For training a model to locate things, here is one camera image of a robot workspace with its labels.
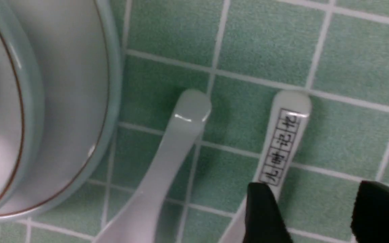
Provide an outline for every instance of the black object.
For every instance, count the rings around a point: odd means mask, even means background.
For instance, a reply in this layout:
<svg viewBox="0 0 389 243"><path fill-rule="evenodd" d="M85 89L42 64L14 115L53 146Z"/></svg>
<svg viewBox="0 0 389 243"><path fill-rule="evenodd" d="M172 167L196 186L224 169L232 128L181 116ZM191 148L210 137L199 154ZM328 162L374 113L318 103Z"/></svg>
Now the black object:
<svg viewBox="0 0 389 243"><path fill-rule="evenodd" d="M247 187L243 243L292 243L269 186L250 183Z"/></svg>
<svg viewBox="0 0 389 243"><path fill-rule="evenodd" d="M378 182L361 182L351 228L358 243L389 243L388 186Z"/></svg>

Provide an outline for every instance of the ceramic bowl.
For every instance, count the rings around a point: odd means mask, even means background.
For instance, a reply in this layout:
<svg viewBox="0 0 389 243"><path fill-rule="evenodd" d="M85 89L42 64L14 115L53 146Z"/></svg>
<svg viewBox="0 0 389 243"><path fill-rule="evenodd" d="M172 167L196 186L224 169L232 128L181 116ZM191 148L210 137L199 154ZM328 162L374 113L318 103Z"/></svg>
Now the ceramic bowl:
<svg viewBox="0 0 389 243"><path fill-rule="evenodd" d="M42 76L31 43L0 0L0 207L38 153L44 120Z"/></svg>
<svg viewBox="0 0 389 243"><path fill-rule="evenodd" d="M108 0L8 2L42 70L45 122L37 160L0 208L0 221L51 209L80 188L109 145L122 87Z"/></svg>

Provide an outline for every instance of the white ceramic spoon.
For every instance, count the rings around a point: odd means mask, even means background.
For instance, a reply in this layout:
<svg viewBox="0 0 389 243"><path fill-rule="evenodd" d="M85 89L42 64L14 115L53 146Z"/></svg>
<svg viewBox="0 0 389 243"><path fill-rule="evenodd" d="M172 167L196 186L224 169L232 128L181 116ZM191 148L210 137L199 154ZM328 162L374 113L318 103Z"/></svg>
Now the white ceramic spoon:
<svg viewBox="0 0 389 243"><path fill-rule="evenodd" d="M279 199L290 163L309 121L312 103L307 94L282 90L274 97L264 148L253 182L266 183ZM244 197L219 243L242 243L245 235Z"/></svg>
<svg viewBox="0 0 389 243"><path fill-rule="evenodd" d="M208 97L187 90L180 97L159 149L134 195L93 243L153 243L165 196L211 113Z"/></svg>

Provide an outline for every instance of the bowl rim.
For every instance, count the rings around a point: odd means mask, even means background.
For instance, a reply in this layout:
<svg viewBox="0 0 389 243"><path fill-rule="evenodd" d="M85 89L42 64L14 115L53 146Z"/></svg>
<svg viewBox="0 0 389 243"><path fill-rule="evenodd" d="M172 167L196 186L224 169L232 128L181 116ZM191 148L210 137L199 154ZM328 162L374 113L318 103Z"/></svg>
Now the bowl rim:
<svg viewBox="0 0 389 243"><path fill-rule="evenodd" d="M1 0L0 40L15 77L22 134L17 161L0 193L1 207L15 192L37 156L43 133L45 98L42 76L32 46L10 7Z"/></svg>
<svg viewBox="0 0 389 243"><path fill-rule="evenodd" d="M106 106L102 130L100 131L99 138L96 142L96 147L77 174L74 175L72 180L60 191L35 206L16 212L0 214L0 222L18 220L31 215L43 213L44 211L59 205L70 197L88 180L96 167L99 165L114 135L114 131L118 124L122 96L122 51L110 1L92 1L95 3L96 11L101 21L108 62L108 103Z"/></svg>

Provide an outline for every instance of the brown rim line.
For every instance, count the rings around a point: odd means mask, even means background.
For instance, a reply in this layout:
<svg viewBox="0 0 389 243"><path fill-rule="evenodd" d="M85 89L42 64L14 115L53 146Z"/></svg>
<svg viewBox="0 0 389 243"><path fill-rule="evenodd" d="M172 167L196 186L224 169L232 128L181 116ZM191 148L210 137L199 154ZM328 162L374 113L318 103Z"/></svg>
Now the brown rim line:
<svg viewBox="0 0 389 243"><path fill-rule="evenodd" d="M12 186L14 178L15 178L17 172L18 172L17 170L19 169L20 159L22 157L22 152L23 152L24 138L25 138L25 113L24 113L24 110L23 110L22 92L21 92L21 89L20 89L20 83L19 83L19 79L17 77L17 72L16 72L16 69L14 67L14 62L13 62L12 56L11 56L11 54L9 52L8 47L7 47L7 43L5 42L1 32L0 32L0 39L1 39L2 43L3 43L3 45L4 45L4 49L5 49L6 53L7 53L7 56L9 57L9 60L10 60L10 63L11 63L11 68L13 70L14 77L15 77L15 80L16 80L17 92L19 94L20 114L21 114L21 123L22 123L22 136L21 136L21 140L20 140L19 155L17 157L16 165L15 165L14 170L13 170L13 172L12 172L10 178L9 178L9 181L8 181L7 185L5 186L5 188L3 189L3 191L0 194L0 201L1 201L2 198L4 197L4 195L7 193L7 191Z"/></svg>
<svg viewBox="0 0 389 243"><path fill-rule="evenodd" d="M106 109L105 109L105 117L103 119L103 124L102 124L102 127L101 127L101 130L100 130L100 133L99 133L99 137L96 141L96 144L99 143L100 139L102 138L102 134L103 134L103 129L104 129L104 126L105 126L105 123L106 123L106 117L107 117L107 114L108 114L108 108L109 108L109 94L110 94L110 69L109 69L109 49L108 49L108 46L107 46L107 42L106 42L106 35L104 33L104 25L103 25L103 21L102 21L102 18L101 18L101 15L100 15L100 12L99 12L99 9L98 9L98 6L97 6L97 3L96 3L96 0L92 0L94 2L94 5L96 6L96 12L97 12L97 15L99 16L99 19L100 19L100 25L102 26L102 36L103 36L103 40L104 40L104 43L105 43L105 49L106 49L106 63L107 63L107 66L108 66L108 74L107 74L107 79L108 79L108 98L107 98L107 102L106 102ZM50 202L51 200L54 200L56 197L58 197L59 195L61 195L69 186L71 186L74 181L76 181L77 177L79 177L79 175L83 172L83 170L85 169L85 167L88 165L89 163L89 160L91 159L91 157L93 156L93 154L96 152L96 149L94 149L94 152L89 156L88 160L85 162L85 164L80 168L79 172L77 172L77 174L73 177L73 179L66 185L63 187L63 189L61 189L60 191L58 191L56 194L54 194L53 196L51 196L50 198L48 198L47 200L44 200L42 201L41 203L38 203L34 206L31 206L27 209L23 209L23 210L20 210L20 211L16 211L16 212L12 212L12 213L8 213L8 214L0 214L0 217L7 217L7 216L15 216L17 214L23 214L25 212L28 212L28 211L31 211L33 209L36 209L38 207L41 207L43 206L44 204Z"/></svg>

